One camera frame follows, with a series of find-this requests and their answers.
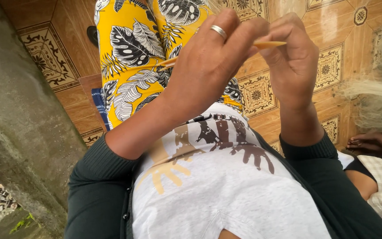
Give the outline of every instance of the ribbed cuff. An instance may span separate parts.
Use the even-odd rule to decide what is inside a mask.
[[[306,147],[290,145],[281,138],[281,135],[279,135],[279,140],[284,156],[288,160],[338,159],[337,149],[326,132],[318,143]]]
[[[105,134],[101,136],[83,157],[84,166],[93,180],[107,180],[125,176],[132,172],[139,160],[127,160],[116,155],[106,144]]]

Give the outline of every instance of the right hand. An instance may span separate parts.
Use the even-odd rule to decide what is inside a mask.
[[[226,41],[210,29],[212,25],[225,31]],[[253,42],[268,28],[260,17],[241,23],[231,8],[209,16],[180,51],[168,86],[157,98],[171,106],[177,122],[197,117],[221,97],[247,58],[257,53]]]
[[[312,103],[316,83],[318,47],[310,40],[303,22],[288,13],[270,25],[261,41],[284,41],[284,46],[260,51],[270,68],[272,90],[282,107],[305,109]]]

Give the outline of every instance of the patterned tile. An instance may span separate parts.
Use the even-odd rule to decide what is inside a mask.
[[[340,114],[321,121],[321,125],[325,129],[332,143],[337,145],[340,139]]]
[[[79,85],[77,79],[80,76],[52,24],[45,37],[41,58],[44,61],[42,73],[54,92]]]
[[[45,61],[40,56],[42,54],[42,46],[44,45],[49,25],[50,23],[47,22],[24,28],[17,32],[34,62],[41,70],[44,68]]]
[[[263,17],[269,22],[267,0],[222,0],[222,6],[234,9],[241,21]]]
[[[312,11],[343,0],[306,0],[306,11]]]
[[[103,128],[98,128],[86,133],[81,134],[82,139],[85,141],[85,144],[89,147],[97,141],[104,134]]]
[[[278,108],[269,80],[269,69],[258,71],[238,79],[242,94],[244,113],[248,118]]]
[[[362,25],[366,21],[366,17],[368,16],[368,9],[366,7],[360,7],[356,9],[354,12],[353,22],[355,25]]]
[[[381,51],[379,50],[379,45],[382,43],[382,30],[378,29],[374,31],[374,38],[372,40],[372,70],[376,70],[378,66],[379,59],[381,57]]]
[[[344,43],[321,49],[314,93],[329,89],[342,82]]]
[[[280,155],[284,156],[279,139],[268,143],[273,149],[275,149]]]

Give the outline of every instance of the white t-shirt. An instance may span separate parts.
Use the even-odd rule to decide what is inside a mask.
[[[310,194],[220,103],[148,150],[132,215],[135,239],[330,238]]]

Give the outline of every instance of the concrete wall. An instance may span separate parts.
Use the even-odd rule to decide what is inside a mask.
[[[67,181],[87,150],[0,8],[0,181],[55,237]]]

